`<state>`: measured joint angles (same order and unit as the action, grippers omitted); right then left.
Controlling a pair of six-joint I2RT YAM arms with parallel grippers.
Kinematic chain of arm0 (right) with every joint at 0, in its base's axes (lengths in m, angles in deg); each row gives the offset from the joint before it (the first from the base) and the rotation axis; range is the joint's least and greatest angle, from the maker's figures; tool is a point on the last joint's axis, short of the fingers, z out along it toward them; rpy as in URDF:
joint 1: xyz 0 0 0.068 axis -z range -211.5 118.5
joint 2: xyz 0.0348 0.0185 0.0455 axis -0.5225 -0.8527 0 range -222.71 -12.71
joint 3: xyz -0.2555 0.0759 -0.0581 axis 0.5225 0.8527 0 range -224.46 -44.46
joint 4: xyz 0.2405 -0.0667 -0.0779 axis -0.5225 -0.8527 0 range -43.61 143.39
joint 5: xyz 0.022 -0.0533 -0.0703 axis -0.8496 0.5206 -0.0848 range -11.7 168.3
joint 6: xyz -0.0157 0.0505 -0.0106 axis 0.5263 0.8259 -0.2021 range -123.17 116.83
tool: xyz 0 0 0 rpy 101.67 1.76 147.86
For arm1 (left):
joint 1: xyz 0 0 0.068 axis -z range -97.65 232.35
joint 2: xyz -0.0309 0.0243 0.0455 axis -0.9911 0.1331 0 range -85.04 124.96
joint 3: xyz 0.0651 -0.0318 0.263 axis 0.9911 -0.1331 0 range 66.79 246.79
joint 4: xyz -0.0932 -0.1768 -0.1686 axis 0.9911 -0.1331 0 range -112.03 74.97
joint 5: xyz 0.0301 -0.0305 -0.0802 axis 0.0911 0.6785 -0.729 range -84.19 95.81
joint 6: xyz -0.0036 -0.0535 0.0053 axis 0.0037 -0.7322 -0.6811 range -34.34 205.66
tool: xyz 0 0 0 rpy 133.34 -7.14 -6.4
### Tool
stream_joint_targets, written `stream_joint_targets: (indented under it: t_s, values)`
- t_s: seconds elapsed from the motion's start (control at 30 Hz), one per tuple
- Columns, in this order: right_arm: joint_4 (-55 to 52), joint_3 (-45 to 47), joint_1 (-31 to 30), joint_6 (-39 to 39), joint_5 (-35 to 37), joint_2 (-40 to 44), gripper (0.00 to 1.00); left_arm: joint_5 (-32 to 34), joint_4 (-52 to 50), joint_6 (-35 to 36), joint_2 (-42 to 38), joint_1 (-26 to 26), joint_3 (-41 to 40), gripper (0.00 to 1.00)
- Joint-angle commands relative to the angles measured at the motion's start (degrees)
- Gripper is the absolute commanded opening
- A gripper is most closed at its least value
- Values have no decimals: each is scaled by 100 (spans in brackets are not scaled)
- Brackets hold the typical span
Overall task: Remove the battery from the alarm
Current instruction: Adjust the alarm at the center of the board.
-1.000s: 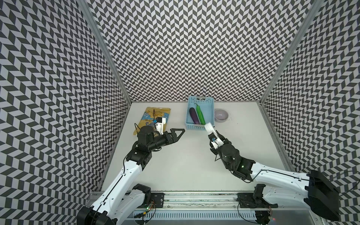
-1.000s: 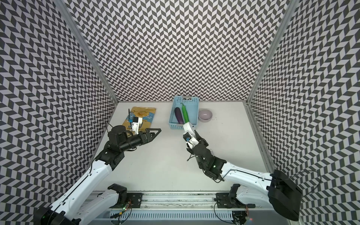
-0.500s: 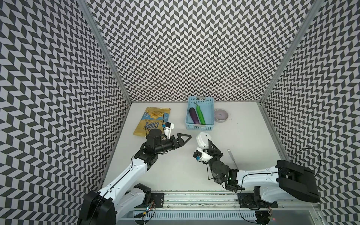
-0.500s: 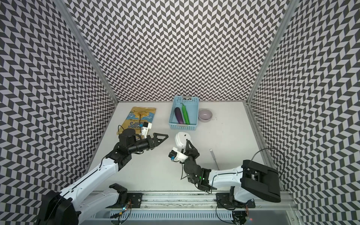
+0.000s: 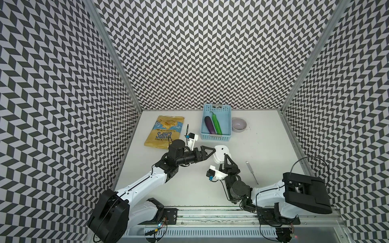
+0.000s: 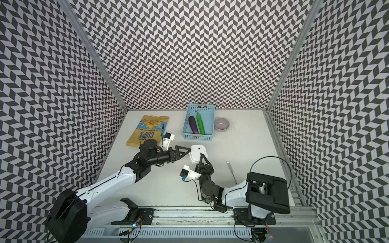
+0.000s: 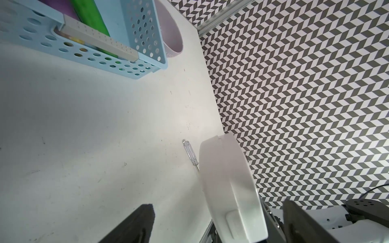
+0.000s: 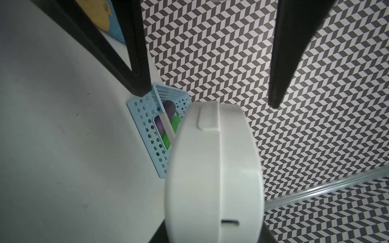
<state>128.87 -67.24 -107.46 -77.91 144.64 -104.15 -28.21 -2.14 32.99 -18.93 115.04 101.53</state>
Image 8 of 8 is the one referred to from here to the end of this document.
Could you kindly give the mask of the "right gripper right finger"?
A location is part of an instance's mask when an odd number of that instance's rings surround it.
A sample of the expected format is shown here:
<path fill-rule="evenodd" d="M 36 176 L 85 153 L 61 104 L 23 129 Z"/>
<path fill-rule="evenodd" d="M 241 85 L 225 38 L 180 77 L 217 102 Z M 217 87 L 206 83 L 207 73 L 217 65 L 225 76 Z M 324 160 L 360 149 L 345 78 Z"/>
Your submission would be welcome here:
<path fill-rule="evenodd" d="M 270 62 L 268 105 L 277 109 L 300 59 L 335 1 L 278 1 Z"/>

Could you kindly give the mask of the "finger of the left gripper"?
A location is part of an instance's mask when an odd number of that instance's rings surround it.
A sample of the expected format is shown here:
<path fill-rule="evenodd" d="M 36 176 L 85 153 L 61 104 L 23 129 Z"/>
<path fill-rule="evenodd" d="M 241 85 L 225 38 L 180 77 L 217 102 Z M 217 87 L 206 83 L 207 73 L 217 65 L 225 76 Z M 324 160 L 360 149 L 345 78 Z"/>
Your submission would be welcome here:
<path fill-rule="evenodd" d="M 154 233 L 149 243 L 169 243 L 165 221 L 162 221 L 161 225 Z"/>
<path fill-rule="evenodd" d="M 274 235 L 265 223 L 262 224 L 258 243 L 278 243 L 278 241 L 275 239 Z"/>

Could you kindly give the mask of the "white alarm clock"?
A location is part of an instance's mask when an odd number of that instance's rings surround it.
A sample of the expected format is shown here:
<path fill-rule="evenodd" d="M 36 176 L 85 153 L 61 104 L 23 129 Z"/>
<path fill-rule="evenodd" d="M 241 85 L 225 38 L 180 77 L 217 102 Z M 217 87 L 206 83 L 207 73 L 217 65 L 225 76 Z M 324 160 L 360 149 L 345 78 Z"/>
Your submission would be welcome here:
<path fill-rule="evenodd" d="M 192 103 L 165 181 L 171 243 L 256 243 L 264 218 L 261 161 L 242 108 Z"/>

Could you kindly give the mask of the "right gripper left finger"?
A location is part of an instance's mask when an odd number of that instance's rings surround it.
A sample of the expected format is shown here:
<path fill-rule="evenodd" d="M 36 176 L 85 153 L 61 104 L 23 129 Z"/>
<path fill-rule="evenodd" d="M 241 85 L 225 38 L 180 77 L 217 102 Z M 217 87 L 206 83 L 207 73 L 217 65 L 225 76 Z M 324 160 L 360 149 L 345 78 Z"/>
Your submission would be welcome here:
<path fill-rule="evenodd" d="M 112 1 L 125 39 L 127 65 L 76 1 L 33 3 L 89 51 L 133 95 L 152 89 L 140 1 Z"/>

